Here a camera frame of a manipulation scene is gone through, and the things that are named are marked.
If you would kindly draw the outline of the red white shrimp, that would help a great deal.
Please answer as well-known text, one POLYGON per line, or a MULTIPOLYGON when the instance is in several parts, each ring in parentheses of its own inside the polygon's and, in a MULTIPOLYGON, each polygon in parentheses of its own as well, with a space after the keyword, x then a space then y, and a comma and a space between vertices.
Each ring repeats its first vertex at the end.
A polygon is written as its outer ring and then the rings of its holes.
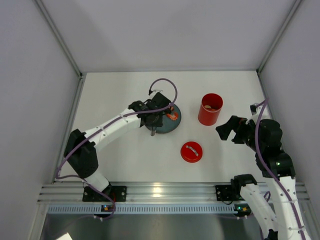
POLYGON ((179 114, 177 112, 168 113, 166 116, 172 121, 176 121, 179 118, 179 114))

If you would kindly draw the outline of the red tin lid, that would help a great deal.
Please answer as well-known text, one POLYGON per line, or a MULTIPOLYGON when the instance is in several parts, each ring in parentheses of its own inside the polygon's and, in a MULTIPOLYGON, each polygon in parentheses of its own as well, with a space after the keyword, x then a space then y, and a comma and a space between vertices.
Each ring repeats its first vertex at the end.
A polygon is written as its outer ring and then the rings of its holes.
POLYGON ((188 141, 181 147, 180 155, 188 163, 197 163, 203 157, 203 149, 199 143, 188 141))

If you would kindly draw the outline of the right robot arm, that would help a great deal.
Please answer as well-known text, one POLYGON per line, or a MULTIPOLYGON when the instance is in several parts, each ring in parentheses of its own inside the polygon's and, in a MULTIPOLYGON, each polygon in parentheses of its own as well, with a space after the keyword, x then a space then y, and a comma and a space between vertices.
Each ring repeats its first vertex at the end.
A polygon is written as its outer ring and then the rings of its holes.
POLYGON ((282 150, 280 124, 272 119, 257 121, 233 115, 216 131, 222 141, 234 132, 233 143, 255 152, 272 203, 268 203, 251 174, 236 175, 230 183, 234 194, 248 204, 263 239, 309 240, 297 197, 296 172, 291 157, 282 150))

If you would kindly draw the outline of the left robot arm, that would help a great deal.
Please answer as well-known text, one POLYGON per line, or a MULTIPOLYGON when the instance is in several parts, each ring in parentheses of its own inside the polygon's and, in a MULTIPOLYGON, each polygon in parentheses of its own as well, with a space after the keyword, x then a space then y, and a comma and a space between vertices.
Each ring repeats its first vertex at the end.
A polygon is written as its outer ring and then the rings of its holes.
POLYGON ((126 133, 143 126, 151 129, 163 125, 163 116, 170 113, 172 102, 157 92, 146 101, 134 101, 111 120, 86 131, 78 128, 68 138, 64 157, 77 176, 103 196, 112 192, 112 185, 99 172, 97 152, 126 133))

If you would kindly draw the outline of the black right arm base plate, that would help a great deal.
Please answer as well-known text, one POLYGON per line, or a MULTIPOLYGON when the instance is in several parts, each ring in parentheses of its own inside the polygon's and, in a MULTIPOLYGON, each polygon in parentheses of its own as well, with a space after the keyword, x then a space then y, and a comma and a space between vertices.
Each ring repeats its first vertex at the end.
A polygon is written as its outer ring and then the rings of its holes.
POLYGON ((215 186, 216 199, 220 202, 240 201, 242 197, 237 188, 231 184, 223 184, 215 186))

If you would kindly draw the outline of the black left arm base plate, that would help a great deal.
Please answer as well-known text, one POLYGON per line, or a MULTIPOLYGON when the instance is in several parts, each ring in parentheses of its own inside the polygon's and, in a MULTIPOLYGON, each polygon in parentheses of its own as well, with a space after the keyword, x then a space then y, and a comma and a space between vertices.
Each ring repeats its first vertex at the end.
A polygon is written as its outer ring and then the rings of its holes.
POLYGON ((102 194, 92 189, 90 186, 85 186, 82 196, 83 202, 108 202, 108 196, 114 202, 125 202, 127 198, 127 186, 111 186, 107 190, 103 190, 102 194))

